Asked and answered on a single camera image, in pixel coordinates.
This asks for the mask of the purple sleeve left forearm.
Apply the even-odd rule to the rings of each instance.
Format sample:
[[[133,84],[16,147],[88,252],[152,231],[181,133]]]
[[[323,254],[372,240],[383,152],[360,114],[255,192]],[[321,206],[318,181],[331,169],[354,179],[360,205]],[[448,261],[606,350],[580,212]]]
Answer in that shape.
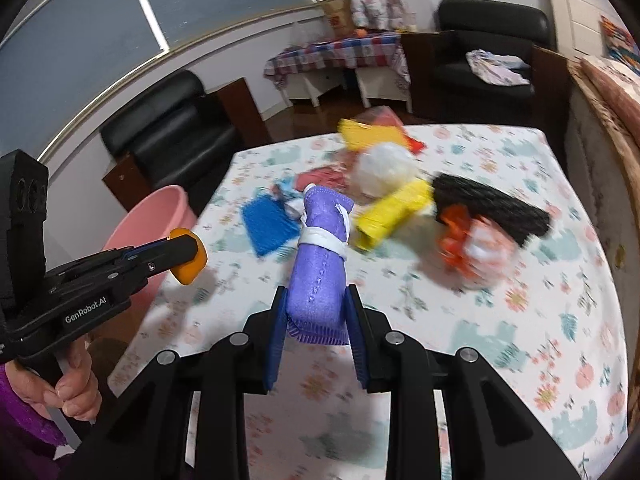
[[[1,479],[56,479],[55,452],[66,445],[53,422],[38,415],[12,390],[1,367]]]

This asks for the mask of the left hand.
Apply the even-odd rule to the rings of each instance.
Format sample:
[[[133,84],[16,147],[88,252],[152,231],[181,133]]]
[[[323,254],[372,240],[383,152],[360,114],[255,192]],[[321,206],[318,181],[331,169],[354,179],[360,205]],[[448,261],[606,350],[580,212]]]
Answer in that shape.
[[[85,338],[67,348],[66,361],[68,370],[54,386],[15,361],[4,368],[13,392],[44,418],[50,419],[48,408],[59,408],[81,422],[93,420],[99,414],[102,396]]]

